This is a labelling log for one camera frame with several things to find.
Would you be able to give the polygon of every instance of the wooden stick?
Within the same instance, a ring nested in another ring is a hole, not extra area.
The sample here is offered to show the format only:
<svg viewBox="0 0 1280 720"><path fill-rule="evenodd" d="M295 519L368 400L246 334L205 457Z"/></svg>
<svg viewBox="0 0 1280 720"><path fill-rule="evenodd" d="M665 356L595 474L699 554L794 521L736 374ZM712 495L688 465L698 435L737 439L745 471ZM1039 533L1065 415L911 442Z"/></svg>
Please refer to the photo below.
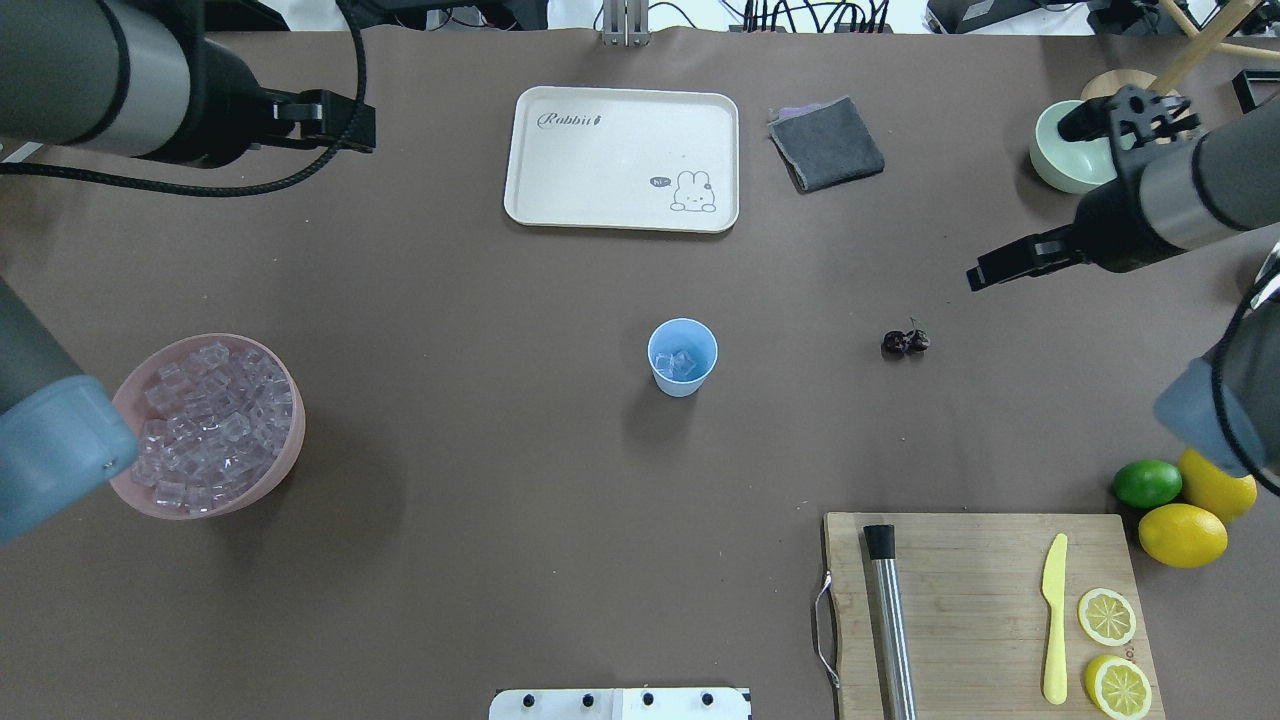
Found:
<svg viewBox="0 0 1280 720"><path fill-rule="evenodd" d="M1175 85L1181 82L1183 78L1185 78L1187 74L1196 68L1196 65L1201 64L1201 61L1203 61L1204 58L1213 51L1213 47L1217 46L1224 37L1235 29L1235 26L1240 24L1244 18L1249 17L1249 13L1252 13L1260 3L1261 0L1231 0L1228 3L1226 6L1219 10L1217 15L1213 17L1213 20L1204 27L1203 32L1192 38L1187 49L1183 50L1181 54L1174 59L1172 64L1169 65L1169 69L1161 73L1161 76L1156 78L1156 82L1151 83L1149 90L1161 95L1172 90Z"/></svg>
<svg viewBox="0 0 1280 720"><path fill-rule="evenodd" d="M1190 18L1188 18L1187 14L1183 13L1181 8L1179 8L1178 4L1174 3L1174 0L1160 0L1160 6L1164 8L1166 13L1169 13L1169 17L1172 18L1175 23L1178 23L1178 27L1183 29L1187 37L1196 37L1197 35L1199 35L1199 31L1196 29L1196 24L1192 23ZM1213 47L1213 51L1229 53L1231 55L1254 58L1258 60L1280 60L1280 51L1267 50L1265 47L1251 47L1248 45L1233 45L1226 41L1220 42L1216 47Z"/></svg>

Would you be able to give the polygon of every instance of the white tray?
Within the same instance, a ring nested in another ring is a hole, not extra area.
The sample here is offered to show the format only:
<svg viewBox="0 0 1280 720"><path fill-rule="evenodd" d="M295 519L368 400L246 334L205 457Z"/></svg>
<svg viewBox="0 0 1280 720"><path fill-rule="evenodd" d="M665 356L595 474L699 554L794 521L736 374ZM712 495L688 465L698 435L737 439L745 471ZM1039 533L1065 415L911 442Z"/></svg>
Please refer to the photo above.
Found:
<svg viewBox="0 0 1280 720"><path fill-rule="evenodd" d="M516 101L503 206L526 225L724 231L737 220L737 106L709 92L531 87Z"/></svg>

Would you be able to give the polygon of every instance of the cutting board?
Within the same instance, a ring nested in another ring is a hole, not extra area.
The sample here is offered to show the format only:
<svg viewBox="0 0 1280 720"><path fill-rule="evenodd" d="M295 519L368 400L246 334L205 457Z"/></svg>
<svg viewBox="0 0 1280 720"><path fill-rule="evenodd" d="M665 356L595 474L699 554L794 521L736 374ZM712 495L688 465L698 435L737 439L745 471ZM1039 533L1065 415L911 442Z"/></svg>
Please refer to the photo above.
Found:
<svg viewBox="0 0 1280 720"><path fill-rule="evenodd" d="M1100 720L1084 692L1084 666L1098 655L1138 664L1155 693L1151 720L1164 720L1156 666L1119 515L984 515L829 512L827 564L838 639L844 720L887 717L881 694L864 525L896 528L911 678L925 720ZM1064 705L1041 694L1048 605L1039 593L1044 555L1066 533L1066 667ZM1096 643L1076 620L1080 596L1097 587L1125 596L1138 615L1133 641Z"/></svg>

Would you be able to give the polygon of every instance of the pink bowl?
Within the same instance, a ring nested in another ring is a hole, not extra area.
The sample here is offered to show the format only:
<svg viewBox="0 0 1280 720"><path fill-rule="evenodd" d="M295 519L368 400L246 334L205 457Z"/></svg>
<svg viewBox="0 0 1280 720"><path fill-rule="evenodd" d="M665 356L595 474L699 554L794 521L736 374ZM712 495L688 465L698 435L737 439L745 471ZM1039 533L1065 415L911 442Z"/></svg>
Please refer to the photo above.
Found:
<svg viewBox="0 0 1280 720"><path fill-rule="evenodd" d="M256 347L271 357L271 360L274 360L275 364L284 370L284 377L289 380L289 389L293 392L293 423L289 425L289 434L284 438L284 447L280 450L280 454L275 456L275 462L271 462L266 474L250 486L250 488L244 491L244 495L221 507L210 510L204 515L189 515L183 509L161 507L156 505L151 500L154 491L133 482L133 469L129 468L111 480L111 488L115 491L115 495L120 496L120 500L129 503L129 506L143 515L151 515L152 518L161 518L165 520L197 520L200 518L212 518L215 515L234 512L241 507L257 502L262 498L262 496L271 492L271 488L280 484L280 480L283 480L284 475L287 475L293 468L293 464L298 459L298 452L302 450L302 436L306 433L307 419L306 411L302 407L302 395L298 393L298 386L293 382L293 375L289 374L289 369L285 368L284 363L280 363L280 359L262 343L247 337L228 333L198 334L186 340L179 340L169 347L156 352L151 357L147 357L146 361L138 365L136 370L129 373L128 378L124 378L124 383L120 384L120 389L115 391L115 397L111 398L111 404L115 405L116 411L120 413L133 433L140 434L142 432L142 423L160 416L151 407L151 405L147 404L147 398L142 395L148 386L156 382L156 370L169 363L182 363L187 355L200 350L215 340L225 345L232 352Z"/></svg>

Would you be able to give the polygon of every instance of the metal stand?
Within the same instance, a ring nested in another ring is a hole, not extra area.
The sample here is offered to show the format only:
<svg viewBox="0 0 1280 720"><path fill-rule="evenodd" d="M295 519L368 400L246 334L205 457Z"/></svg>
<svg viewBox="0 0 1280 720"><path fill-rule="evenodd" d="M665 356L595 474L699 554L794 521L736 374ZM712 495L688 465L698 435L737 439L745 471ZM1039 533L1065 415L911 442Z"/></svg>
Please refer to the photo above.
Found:
<svg viewBox="0 0 1280 720"><path fill-rule="evenodd" d="M600 40L605 45L649 45L648 0L604 0Z"/></svg>

